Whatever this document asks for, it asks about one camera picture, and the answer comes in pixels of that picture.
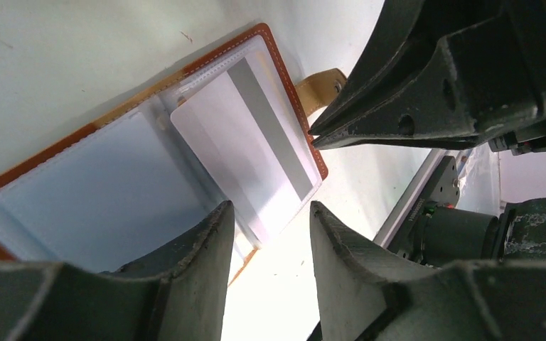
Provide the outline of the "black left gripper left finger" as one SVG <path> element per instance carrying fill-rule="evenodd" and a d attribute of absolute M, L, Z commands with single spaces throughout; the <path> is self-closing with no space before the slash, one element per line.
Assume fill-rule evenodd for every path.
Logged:
<path fill-rule="evenodd" d="M 0 261 L 0 340 L 219 340 L 234 233 L 224 201 L 114 272 Z"/>

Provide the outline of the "white card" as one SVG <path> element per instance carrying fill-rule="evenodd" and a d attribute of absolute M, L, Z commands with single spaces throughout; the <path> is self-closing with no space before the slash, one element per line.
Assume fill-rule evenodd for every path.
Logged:
<path fill-rule="evenodd" d="M 322 183 L 272 61 L 237 61 L 171 122 L 258 242 L 275 238 Z"/>

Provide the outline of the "brown leather card holder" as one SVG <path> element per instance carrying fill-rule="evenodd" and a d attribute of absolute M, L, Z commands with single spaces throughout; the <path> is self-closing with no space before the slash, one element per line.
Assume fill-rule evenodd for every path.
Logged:
<path fill-rule="evenodd" d="M 332 68 L 294 83 L 269 26 L 259 23 L 1 174 L 0 260 L 119 270 L 230 200 L 171 113 L 251 54 L 274 64 L 323 182 L 328 168 L 311 144 L 308 118 L 332 103 L 346 76 Z M 273 239 L 258 242 L 235 208 L 230 278 Z"/>

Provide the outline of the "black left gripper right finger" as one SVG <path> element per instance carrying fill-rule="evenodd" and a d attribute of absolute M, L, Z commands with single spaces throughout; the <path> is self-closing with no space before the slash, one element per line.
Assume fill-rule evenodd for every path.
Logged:
<path fill-rule="evenodd" d="M 546 340 L 546 260 L 416 264 L 310 206 L 325 340 Z"/>

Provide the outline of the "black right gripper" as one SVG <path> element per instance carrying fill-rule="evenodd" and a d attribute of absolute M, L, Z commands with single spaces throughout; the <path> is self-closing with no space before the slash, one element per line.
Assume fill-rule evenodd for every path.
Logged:
<path fill-rule="evenodd" d="M 320 150 L 361 144 L 546 152 L 546 1 L 503 1 L 442 37 L 446 1 L 385 1 L 337 98 Z"/>

